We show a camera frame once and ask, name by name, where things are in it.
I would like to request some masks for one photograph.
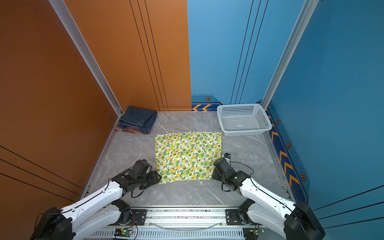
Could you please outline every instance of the orange chevron arrow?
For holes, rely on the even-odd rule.
[[[192,108],[192,109],[195,110],[195,111],[197,112],[197,111],[198,111],[197,108],[200,107],[200,106],[201,106],[201,104],[198,104],[198,105],[196,105],[196,106],[195,106],[194,108]]]
[[[282,155],[284,155],[284,156],[288,157],[288,156],[287,156],[287,154],[286,154],[285,152],[283,152],[283,151],[280,151],[280,162],[281,162],[281,156],[282,156]]]
[[[294,177],[292,176],[291,174],[289,175],[289,186],[292,187],[292,180],[294,180],[295,182],[297,182],[297,184],[300,184],[299,181]]]
[[[203,110],[204,110],[204,111],[208,111],[208,110],[207,110],[207,107],[209,107],[209,106],[211,106],[211,104],[208,104],[207,106],[203,107]]]
[[[279,135],[277,134],[277,132],[272,131],[272,137],[271,137],[271,138],[272,138],[272,142],[273,142],[273,136],[274,136],[274,135],[279,136]]]
[[[285,174],[287,174],[287,167],[289,167],[290,169],[293,170],[291,165],[289,165],[287,162],[284,162],[284,172],[285,172]]]

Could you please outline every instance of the gray marble floor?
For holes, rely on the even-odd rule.
[[[91,192],[96,191],[121,171],[133,166],[139,159],[146,159],[153,167],[155,163],[155,134],[188,131],[221,131],[216,112],[159,112],[150,135],[117,132],[100,167]],[[255,171],[252,177],[280,196],[282,188],[272,156],[264,135],[225,137],[222,153],[232,155],[232,161],[244,163]],[[235,170],[248,174],[247,167],[233,163]],[[239,206],[246,198],[236,192],[223,192],[216,180],[191,180],[154,185],[138,198],[130,194],[122,197],[131,206],[149,205],[227,205]]]

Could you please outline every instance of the orange wall panel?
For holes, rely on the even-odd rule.
[[[190,110],[186,0],[65,0],[121,107]]]
[[[117,116],[49,1],[1,1],[0,32],[0,235],[28,239],[80,198]]]

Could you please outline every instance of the denim fabric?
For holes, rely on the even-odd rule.
[[[150,132],[153,124],[155,123],[157,112],[144,108],[128,107],[124,115],[119,120],[119,128],[126,129],[128,127],[135,127],[142,133],[147,134]]]

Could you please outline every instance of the black motor joint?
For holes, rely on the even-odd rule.
[[[243,171],[236,172],[229,165],[226,158],[222,157],[214,162],[215,170],[212,174],[212,178],[221,181],[232,191],[239,191],[239,187],[242,186],[242,182],[249,178],[249,175]]]
[[[151,171],[152,166],[145,159],[138,160],[133,165],[132,169],[120,173],[112,178],[120,187],[123,188],[123,195],[127,192],[132,192],[135,188],[144,190],[156,183],[161,179],[161,176],[156,171]]]

